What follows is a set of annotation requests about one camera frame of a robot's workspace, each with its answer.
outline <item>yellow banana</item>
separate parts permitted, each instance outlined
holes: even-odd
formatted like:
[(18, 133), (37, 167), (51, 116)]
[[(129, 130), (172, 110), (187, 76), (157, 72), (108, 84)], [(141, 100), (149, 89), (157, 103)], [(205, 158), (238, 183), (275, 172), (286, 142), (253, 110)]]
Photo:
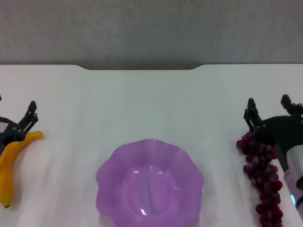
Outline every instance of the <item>yellow banana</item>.
[(21, 142), (8, 144), (0, 156), (0, 203), (7, 208), (14, 198), (12, 167), (19, 151), (31, 141), (43, 136), (40, 131), (28, 132)]

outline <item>toy banana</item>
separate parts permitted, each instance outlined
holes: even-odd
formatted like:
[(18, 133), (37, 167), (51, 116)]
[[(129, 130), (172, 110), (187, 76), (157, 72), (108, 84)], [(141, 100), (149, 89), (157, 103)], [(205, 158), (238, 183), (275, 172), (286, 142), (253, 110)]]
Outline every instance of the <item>toy banana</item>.
[(29, 132), (38, 121), (36, 109), (32, 101), (19, 123), (0, 117), (0, 203), (5, 208), (14, 198), (12, 167), (16, 156), (28, 143), (43, 136), (40, 131)]

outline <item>gray wall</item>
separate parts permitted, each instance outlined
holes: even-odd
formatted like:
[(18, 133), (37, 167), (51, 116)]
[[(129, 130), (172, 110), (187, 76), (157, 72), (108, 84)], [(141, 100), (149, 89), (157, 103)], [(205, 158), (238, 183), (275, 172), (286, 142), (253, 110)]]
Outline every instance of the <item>gray wall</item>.
[(297, 63), (302, 15), (302, 0), (0, 0), (0, 63)]

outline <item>blue light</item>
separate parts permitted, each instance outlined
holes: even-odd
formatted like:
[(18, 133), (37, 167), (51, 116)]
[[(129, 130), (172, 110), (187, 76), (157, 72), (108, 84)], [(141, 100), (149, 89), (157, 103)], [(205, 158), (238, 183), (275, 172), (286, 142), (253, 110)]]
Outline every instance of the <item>blue light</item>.
[(294, 196), (293, 196), (293, 195), (291, 195), (290, 197), (292, 198), (293, 203), (294, 203), (294, 205), (295, 205), (295, 199), (294, 199)]

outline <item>grapes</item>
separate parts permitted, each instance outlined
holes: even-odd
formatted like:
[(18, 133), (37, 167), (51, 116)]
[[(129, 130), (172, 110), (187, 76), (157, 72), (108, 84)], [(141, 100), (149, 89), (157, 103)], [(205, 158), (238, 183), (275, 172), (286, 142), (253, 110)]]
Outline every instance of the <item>grapes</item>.
[(262, 214), (264, 212), (264, 206), (262, 204), (258, 204), (256, 206), (256, 212)]
[(271, 174), (271, 175), (269, 176), (269, 180), (270, 180), (271, 182), (277, 182), (277, 181), (279, 180), (279, 175), (278, 175), (278, 174)]
[(274, 148), (254, 140), (252, 132), (246, 133), (242, 140), (237, 141), (237, 147), (246, 155), (247, 165), (243, 171), (259, 191), (262, 203), (256, 206), (256, 212), (261, 215), (262, 227), (283, 227), (283, 212), (278, 207), (281, 199), (277, 192), (283, 183), (277, 174), (278, 167), (270, 164), (272, 159), (277, 158)]

